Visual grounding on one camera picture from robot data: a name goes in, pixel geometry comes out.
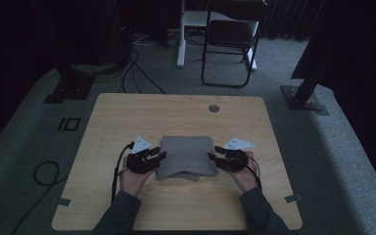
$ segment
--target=gray cloth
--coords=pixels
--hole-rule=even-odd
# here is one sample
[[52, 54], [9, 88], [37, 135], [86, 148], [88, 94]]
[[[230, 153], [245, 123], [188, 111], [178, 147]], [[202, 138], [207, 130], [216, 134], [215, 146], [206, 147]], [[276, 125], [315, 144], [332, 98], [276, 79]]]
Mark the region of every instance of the gray cloth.
[[208, 136], [164, 136], [161, 152], [166, 158], [161, 161], [156, 174], [159, 180], [173, 177], [194, 181], [201, 176], [215, 176], [218, 171], [209, 159], [214, 153], [212, 140]]

